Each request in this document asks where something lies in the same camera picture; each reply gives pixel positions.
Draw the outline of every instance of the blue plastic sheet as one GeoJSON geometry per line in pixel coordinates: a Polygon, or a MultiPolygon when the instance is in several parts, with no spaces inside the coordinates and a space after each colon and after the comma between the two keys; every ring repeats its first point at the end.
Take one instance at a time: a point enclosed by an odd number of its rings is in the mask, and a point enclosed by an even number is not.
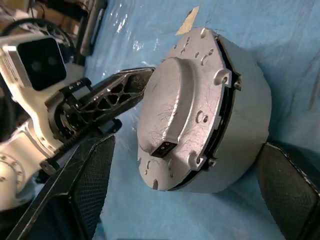
{"type": "MultiPolygon", "coordinates": [[[[110,0],[86,75],[98,83],[122,69],[157,66],[196,6],[193,27],[211,28],[257,59],[272,94],[270,138],[319,154],[320,1],[110,0]]],[[[148,188],[137,162],[140,109],[141,103],[119,117],[123,127],[101,213],[108,240],[284,239],[254,166],[217,194],[148,188]]]]}

